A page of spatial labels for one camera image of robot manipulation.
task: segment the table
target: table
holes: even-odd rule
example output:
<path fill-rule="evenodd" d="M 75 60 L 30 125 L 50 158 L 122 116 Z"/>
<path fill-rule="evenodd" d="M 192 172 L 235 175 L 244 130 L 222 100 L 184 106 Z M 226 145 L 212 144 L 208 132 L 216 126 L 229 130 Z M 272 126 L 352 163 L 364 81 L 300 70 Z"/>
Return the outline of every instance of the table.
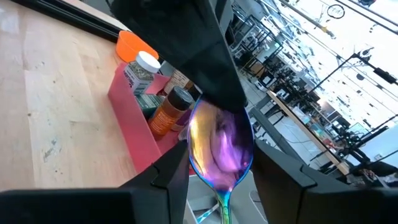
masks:
<path fill-rule="evenodd" d="M 272 92 L 272 91 L 267 91 L 267 94 L 271 97 L 272 100 L 274 100 L 277 105 L 283 110 L 288 117 L 290 117 L 293 122 L 311 139 L 312 142 L 321 150 L 322 152 L 325 152 L 325 155 L 329 160 L 337 166 L 337 168 L 344 174 L 349 173 L 349 166 L 345 162 L 340 162 L 335 156 L 333 156 L 330 152 L 328 152 L 328 149 L 326 146 L 319 140 L 302 122 L 301 120 L 293 113 L 293 111 L 285 105 L 284 102 L 282 102 L 277 95 Z"/>
<path fill-rule="evenodd" d="M 0 190 L 116 187 L 135 176 L 107 97 L 114 47 L 0 1 Z"/>

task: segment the rainbow metal spoon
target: rainbow metal spoon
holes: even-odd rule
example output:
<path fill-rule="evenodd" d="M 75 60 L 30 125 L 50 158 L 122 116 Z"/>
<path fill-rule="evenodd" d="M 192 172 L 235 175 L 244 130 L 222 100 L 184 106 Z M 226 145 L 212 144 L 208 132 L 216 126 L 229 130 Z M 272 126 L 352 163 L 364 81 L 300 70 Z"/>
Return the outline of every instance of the rainbow metal spoon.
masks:
<path fill-rule="evenodd" d="M 190 162 L 217 196 L 223 224 L 231 223 L 229 199 L 253 160 L 254 136 L 246 110 L 221 110 L 201 97 L 188 129 Z"/>

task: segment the spoon bowl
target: spoon bowl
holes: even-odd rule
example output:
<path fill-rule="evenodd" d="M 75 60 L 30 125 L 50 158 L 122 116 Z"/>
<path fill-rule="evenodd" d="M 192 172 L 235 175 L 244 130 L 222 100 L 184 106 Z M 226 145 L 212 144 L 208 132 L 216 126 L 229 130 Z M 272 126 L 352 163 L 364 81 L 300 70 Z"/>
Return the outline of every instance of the spoon bowl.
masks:
<path fill-rule="evenodd" d="M 193 170 L 218 197 L 223 223 L 230 223 L 229 198 L 253 160 L 254 135 L 246 110 L 221 110 L 201 97 L 190 118 L 188 149 Z"/>

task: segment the white floor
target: white floor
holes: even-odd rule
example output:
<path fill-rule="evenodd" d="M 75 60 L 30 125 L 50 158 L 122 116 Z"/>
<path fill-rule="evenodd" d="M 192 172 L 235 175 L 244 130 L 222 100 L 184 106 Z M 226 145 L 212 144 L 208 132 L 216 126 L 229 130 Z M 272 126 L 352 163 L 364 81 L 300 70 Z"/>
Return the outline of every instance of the white floor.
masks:
<path fill-rule="evenodd" d="M 246 97 L 249 100 L 249 104 L 246 109 L 249 111 L 256 103 L 258 103 L 261 99 L 263 99 L 266 93 L 258 90 L 254 84 L 252 84 L 247 77 L 241 76 L 242 87 L 246 93 Z M 261 109 L 261 112 L 265 113 L 269 108 L 273 105 L 269 103 L 265 105 Z M 269 118 L 271 123 L 275 123 L 281 116 L 281 113 L 277 113 Z M 296 150 L 297 154 L 310 165 L 310 167 L 317 169 L 325 163 L 329 162 L 328 158 L 325 155 L 320 156 L 317 159 L 314 159 L 310 162 L 310 159 L 315 157 L 318 153 L 321 152 L 319 148 L 307 137 L 307 135 L 288 117 L 283 118 L 275 125 L 276 129 L 285 137 L 287 142 Z M 256 134 L 256 137 L 260 137 L 264 134 L 264 130 L 261 130 Z M 276 143 L 271 139 L 271 137 L 266 134 L 264 136 L 267 139 L 271 146 L 275 146 Z"/>

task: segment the orange label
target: orange label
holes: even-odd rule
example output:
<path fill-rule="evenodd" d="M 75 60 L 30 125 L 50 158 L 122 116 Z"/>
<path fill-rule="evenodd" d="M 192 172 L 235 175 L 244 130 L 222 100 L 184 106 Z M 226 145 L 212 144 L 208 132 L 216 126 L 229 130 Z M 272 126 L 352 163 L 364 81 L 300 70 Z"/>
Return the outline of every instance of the orange label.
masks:
<path fill-rule="evenodd" d="M 165 135 L 178 118 L 173 118 L 164 112 L 163 108 L 156 111 L 154 118 L 149 123 L 149 128 L 152 132 Z"/>

